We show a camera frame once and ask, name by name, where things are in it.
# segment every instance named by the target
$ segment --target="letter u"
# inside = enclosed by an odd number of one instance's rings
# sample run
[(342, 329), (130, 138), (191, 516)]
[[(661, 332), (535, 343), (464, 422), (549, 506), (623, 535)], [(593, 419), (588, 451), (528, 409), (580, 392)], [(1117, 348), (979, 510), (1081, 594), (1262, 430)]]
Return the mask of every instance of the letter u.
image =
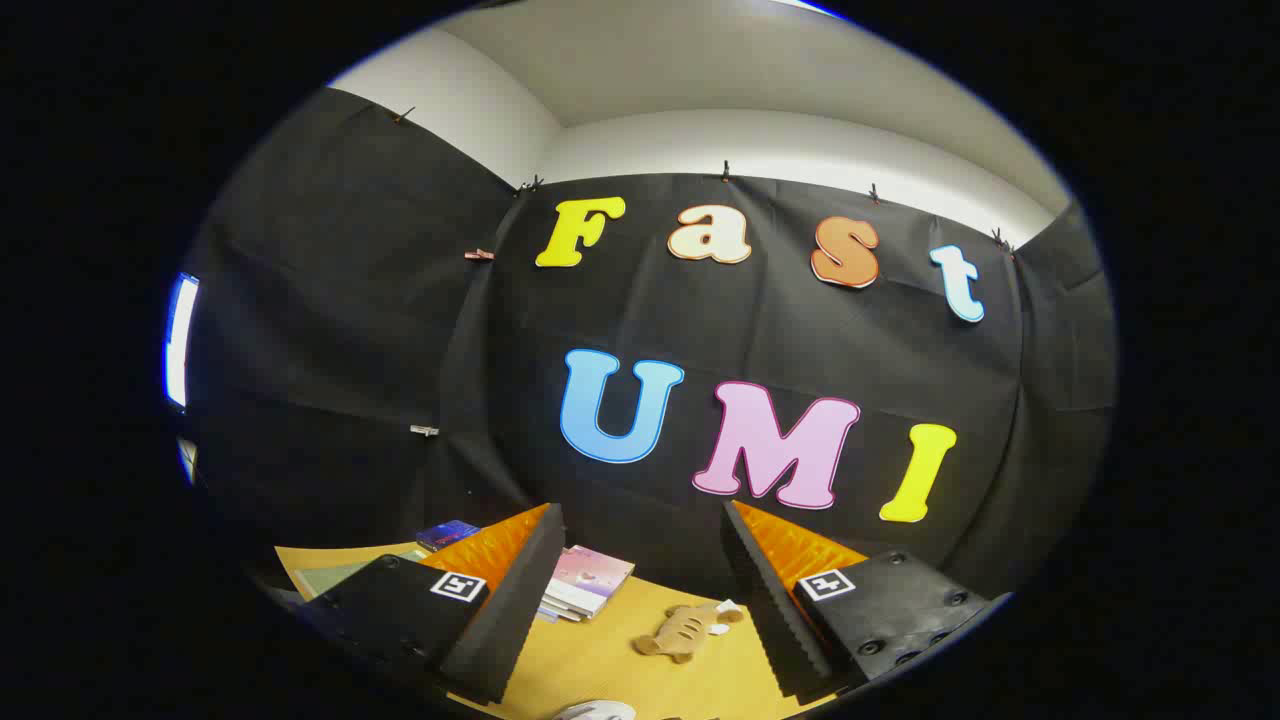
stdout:
[(571, 350), (564, 356), (568, 383), (561, 406), (561, 432), (573, 450), (604, 462), (635, 462), (658, 445), (671, 388), (685, 379), (685, 370), (671, 363), (641, 360), (632, 373), (640, 378), (640, 400), (631, 432), (622, 437), (600, 429), (598, 418), (604, 383), (618, 372), (618, 359), (598, 350)]

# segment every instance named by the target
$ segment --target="blue letter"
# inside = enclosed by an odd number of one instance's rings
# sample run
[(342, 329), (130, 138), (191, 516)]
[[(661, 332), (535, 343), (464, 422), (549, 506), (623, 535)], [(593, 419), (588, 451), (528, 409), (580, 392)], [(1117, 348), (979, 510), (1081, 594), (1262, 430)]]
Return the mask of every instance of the blue letter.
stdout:
[(618, 359), (598, 350), (570, 350), (568, 384), (561, 406), (561, 432), (564, 439), (588, 457), (605, 462), (635, 462), (653, 451), (667, 414), (671, 388), (685, 379), (685, 372), (671, 363), (641, 360), (632, 372), (640, 378), (640, 402), (631, 432), (614, 437), (596, 424), (604, 382), (618, 372)]
[(955, 245), (929, 251), (929, 259), (942, 265), (942, 291), (947, 295), (951, 311), (963, 320), (977, 323), (982, 319), (982, 302), (969, 295), (969, 281), (978, 279), (978, 268), (964, 259)]

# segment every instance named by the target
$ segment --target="wooden table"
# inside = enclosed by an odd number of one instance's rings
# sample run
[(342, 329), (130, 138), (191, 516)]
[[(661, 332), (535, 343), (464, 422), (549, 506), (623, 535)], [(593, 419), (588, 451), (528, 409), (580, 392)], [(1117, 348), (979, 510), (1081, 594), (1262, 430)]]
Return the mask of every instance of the wooden table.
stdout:
[[(294, 570), (362, 562), (411, 550), (421, 548), (412, 542), (344, 550), (275, 548), (306, 600), (311, 600), (310, 592)], [(548, 623), (535, 618), (502, 705), (480, 706), (452, 693), (448, 697), (504, 720), (549, 720), (570, 705), (591, 700), (625, 702), (636, 708), (636, 720), (774, 720), (835, 697), (805, 706), (794, 697), (782, 697), (749, 607), (744, 607), (746, 616), (740, 623), (730, 625), (723, 635), (707, 638), (685, 665), (631, 648), (632, 638), (658, 630), (667, 607), (722, 600), (628, 578), (594, 620)]]

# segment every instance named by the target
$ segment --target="white ceiling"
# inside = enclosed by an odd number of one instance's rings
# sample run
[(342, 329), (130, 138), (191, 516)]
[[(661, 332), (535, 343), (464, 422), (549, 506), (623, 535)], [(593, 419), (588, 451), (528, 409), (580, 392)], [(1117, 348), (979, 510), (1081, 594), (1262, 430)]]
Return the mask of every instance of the white ceiling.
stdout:
[(820, 13), (772, 0), (524, 0), (438, 27), (498, 63), (564, 127), (663, 110), (804, 113), (946, 150), (1052, 214), (1068, 204), (1053, 172), (980, 100)]

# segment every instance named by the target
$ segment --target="pink letter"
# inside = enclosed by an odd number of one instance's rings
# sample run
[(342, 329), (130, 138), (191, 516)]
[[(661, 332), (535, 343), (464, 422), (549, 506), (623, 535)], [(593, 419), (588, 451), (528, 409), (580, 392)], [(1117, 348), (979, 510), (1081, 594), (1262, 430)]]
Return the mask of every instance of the pink letter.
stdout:
[(805, 510), (822, 510), (836, 502), (831, 483), (845, 447), (849, 427), (860, 411), (847, 400), (815, 400), (782, 437), (773, 414), (769, 391), (754, 383), (724, 382), (716, 397), (724, 405), (719, 439), (705, 470), (694, 475), (694, 487), (714, 495), (733, 495), (741, 480), (733, 475), (739, 454), (745, 457), (751, 496), (773, 489), (791, 465), (791, 482), (778, 491), (778, 502)]

